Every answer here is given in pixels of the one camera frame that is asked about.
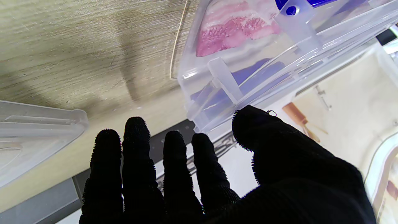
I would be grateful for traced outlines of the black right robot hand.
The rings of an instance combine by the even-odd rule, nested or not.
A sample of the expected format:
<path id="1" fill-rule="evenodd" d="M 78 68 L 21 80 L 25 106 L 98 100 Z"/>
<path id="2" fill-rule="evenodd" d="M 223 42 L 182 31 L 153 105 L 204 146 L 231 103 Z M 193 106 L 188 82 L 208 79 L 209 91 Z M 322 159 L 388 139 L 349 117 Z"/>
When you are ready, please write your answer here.
<path id="1" fill-rule="evenodd" d="M 163 192 L 149 156 L 150 132 L 129 118 L 123 142 L 113 129 L 95 138 L 80 224 L 375 224 L 360 171 L 269 111 L 237 110 L 236 142 L 253 153 L 258 186 L 239 197 L 214 145 L 194 134 L 194 165 L 201 200 L 193 191 L 186 144 L 165 135 Z"/>

